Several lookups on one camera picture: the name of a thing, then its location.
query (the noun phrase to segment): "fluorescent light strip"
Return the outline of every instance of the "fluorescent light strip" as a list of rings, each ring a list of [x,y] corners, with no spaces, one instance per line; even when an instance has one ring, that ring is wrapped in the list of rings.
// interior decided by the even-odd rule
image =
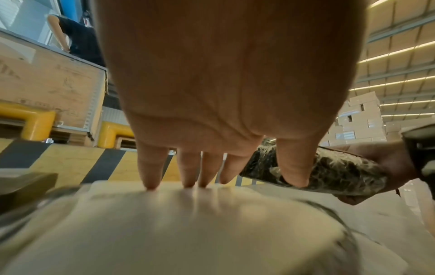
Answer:
[[[389,116],[432,116],[435,115],[435,113],[424,113],[424,114],[402,114],[402,115],[382,115],[382,117],[389,117]]]
[[[380,4],[382,4],[384,2],[387,2],[387,1],[388,0],[379,0],[379,1],[376,1],[373,4],[371,4],[368,8],[371,9],[371,8],[376,7],[377,5],[380,5]]]
[[[430,45],[433,45],[433,44],[435,44],[435,41],[424,43],[424,44],[421,44],[421,45],[417,45],[415,47],[405,48],[403,50],[398,50],[398,51],[391,52],[391,53],[386,53],[386,54],[383,54],[383,55],[378,55],[378,56],[375,56],[375,57],[372,57],[372,58],[364,59],[364,60],[361,60],[360,62],[358,62],[358,64],[364,63],[364,62],[369,62],[369,61],[380,59],[380,58],[384,58],[384,57],[389,57],[389,56],[392,56],[392,55],[395,55],[395,54],[398,54],[398,53],[404,53],[404,52],[412,51],[414,49],[430,46]]]
[[[426,79],[431,79],[431,78],[435,78],[435,76],[413,78],[413,79],[396,81],[396,82],[390,82],[390,83],[385,83],[385,84],[372,85],[372,86],[366,86],[366,87],[361,87],[361,88],[354,88],[354,89],[350,89],[349,91],[358,91],[358,90],[363,90],[363,89],[371,89],[371,88],[376,88],[376,87],[384,87],[384,86],[390,86],[390,85],[395,85],[395,84],[401,84],[401,83],[408,83],[408,82],[413,82],[413,81],[426,80]]]
[[[435,102],[435,99],[432,99],[432,100],[420,100],[420,101],[408,101],[408,102],[398,102],[398,103],[387,103],[387,104],[381,104],[380,106],[392,106],[392,105],[427,103],[427,102]]]

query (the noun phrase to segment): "ceiling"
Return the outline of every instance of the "ceiling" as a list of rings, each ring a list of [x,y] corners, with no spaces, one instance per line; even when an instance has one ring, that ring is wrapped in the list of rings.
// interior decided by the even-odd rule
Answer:
[[[373,3],[349,97],[376,92],[385,122],[428,117],[435,113],[435,0]]]

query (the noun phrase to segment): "black shirt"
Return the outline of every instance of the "black shirt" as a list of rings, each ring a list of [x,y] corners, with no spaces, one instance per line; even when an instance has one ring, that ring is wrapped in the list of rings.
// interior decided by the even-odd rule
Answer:
[[[70,54],[105,67],[95,30],[65,17],[58,18],[63,33],[71,39]]]

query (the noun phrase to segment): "yellow and black striped floor marking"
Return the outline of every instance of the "yellow and black striped floor marking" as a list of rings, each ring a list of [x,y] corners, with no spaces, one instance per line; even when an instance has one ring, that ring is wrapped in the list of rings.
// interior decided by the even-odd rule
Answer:
[[[97,180],[140,181],[136,152],[25,140],[0,139],[0,168],[29,168],[58,173],[56,187],[77,186]],[[163,181],[180,181],[177,155],[168,155],[162,178]],[[217,179],[218,176],[212,182],[219,184]],[[226,186],[251,184],[259,182],[237,176]]]

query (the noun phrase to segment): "yellow bollard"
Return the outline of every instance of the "yellow bollard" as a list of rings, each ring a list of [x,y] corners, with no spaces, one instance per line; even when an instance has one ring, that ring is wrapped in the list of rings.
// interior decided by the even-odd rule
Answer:
[[[133,131],[127,125],[103,121],[101,123],[100,135],[98,137],[98,147],[113,148],[117,136],[134,138]]]
[[[56,112],[0,102],[0,116],[24,120],[25,124],[21,131],[22,139],[43,141],[50,136]]]

